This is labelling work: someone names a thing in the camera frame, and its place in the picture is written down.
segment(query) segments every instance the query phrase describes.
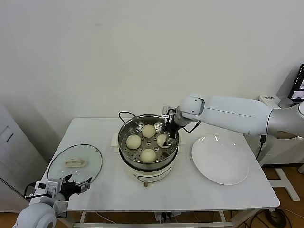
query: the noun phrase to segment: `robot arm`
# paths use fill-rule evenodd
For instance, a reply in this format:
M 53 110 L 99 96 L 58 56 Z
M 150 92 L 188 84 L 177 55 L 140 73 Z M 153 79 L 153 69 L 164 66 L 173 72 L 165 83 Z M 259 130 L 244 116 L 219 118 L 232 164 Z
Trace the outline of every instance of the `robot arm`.
M 248 135 L 271 134 L 277 138 L 304 137 L 304 103 L 286 109 L 271 109 L 244 98 L 190 95 L 177 108 L 164 107 L 170 145 L 176 132 L 191 122 L 203 121 Z
M 13 228 L 54 228 L 57 217 L 67 214 L 67 204 L 73 194 L 80 194 L 90 189 L 91 179 L 82 183 L 69 182 L 72 175 L 63 179 L 50 179 L 45 184 L 36 182 L 35 188 L 44 188 L 46 195 L 39 203 L 31 204 L 20 212 Z

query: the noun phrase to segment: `pot lid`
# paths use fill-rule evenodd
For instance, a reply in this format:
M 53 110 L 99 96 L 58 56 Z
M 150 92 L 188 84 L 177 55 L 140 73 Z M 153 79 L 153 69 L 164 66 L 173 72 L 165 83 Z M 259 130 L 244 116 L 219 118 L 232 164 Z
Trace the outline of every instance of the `pot lid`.
M 91 145 L 80 144 L 62 151 L 51 163 L 47 178 L 58 179 L 72 174 L 71 182 L 80 183 L 99 174 L 103 164 L 100 151 Z

